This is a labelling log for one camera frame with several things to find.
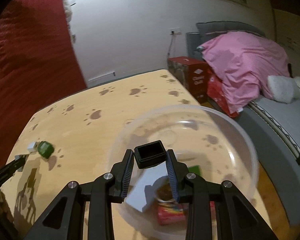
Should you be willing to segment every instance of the white diamond logo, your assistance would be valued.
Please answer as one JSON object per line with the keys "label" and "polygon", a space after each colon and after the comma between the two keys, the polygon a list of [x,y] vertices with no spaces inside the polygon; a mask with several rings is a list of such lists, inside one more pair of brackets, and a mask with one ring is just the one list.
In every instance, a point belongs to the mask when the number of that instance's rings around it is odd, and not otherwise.
{"label": "white diamond logo", "polygon": [[196,71],[194,71],[194,73],[196,73],[196,74],[201,74],[203,72],[203,70],[201,70],[201,69],[197,69]]}

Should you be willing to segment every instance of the pink blanket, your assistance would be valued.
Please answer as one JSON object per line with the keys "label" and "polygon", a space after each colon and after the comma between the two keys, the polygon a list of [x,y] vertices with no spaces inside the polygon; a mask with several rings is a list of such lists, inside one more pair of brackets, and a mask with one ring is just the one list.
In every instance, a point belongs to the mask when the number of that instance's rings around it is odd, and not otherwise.
{"label": "pink blanket", "polygon": [[245,32],[222,34],[201,45],[203,57],[222,80],[230,113],[263,95],[272,99],[269,75],[289,77],[288,57],[274,41]]}

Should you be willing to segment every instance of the green object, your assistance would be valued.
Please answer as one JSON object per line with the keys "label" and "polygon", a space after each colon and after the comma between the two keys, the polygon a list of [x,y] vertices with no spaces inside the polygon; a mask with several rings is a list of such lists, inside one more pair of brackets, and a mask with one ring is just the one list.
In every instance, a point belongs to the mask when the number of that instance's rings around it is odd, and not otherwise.
{"label": "green object", "polygon": [[200,166],[199,165],[189,167],[188,170],[189,170],[189,172],[192,172],[194,174],[197,174],[197,175],[201,176]]}
{"label": "green object", "polygon": [[43,158],[48,159],[54,152],[54,147],[51,143],[42,141],[38,145],[38,152]]}

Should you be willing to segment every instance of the metal screw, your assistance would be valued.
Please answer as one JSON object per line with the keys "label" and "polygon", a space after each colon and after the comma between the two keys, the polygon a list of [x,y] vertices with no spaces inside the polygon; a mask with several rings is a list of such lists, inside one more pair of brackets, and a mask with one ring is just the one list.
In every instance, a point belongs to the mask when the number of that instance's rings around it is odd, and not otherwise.
{"label": "metal screw", "polygon": [[232,183],[231,183],[231,181],[226,180],[226,181],[223,183],[223,186],[225,186],[225,187],[232,187]]}
{"label": "metal screw", "polygon": [[77,186],[77,183],[75,181],[71,181],[68,183],[69,188],[75,188]]}
{"label": "metal screw", "polygon": [[195,174],[194,173],[188,173],[187,174],[187,178],[188,179],[194,179],[196,176],[195,176]]}
{"label": "metal screw", "polygon": [[111,173],[106,173],[105,175],[103,175],[103,177],[105,179],[112,179],[113,175]]}

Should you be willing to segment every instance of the wooden table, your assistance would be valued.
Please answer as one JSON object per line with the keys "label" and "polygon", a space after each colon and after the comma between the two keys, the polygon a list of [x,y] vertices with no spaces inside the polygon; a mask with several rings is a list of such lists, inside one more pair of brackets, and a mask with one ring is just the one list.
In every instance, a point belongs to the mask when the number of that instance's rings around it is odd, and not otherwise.
{"label": "wooden table", "polygon": [[[33,141],[49,141],[55,152],[48,161],[31,154],[23,172],[16,172],[2,186],[21,237],[69,181],[90,182],[107,172],[107,153],[125,125],[145,112],[175,104],[198,105],[167,70],[158,70],[82,91],[34,114],[8,162],[25,154]],[[270,225],[258,191],[253,203]],[[113,221],[117,239],[145,238],[115,207]]]}

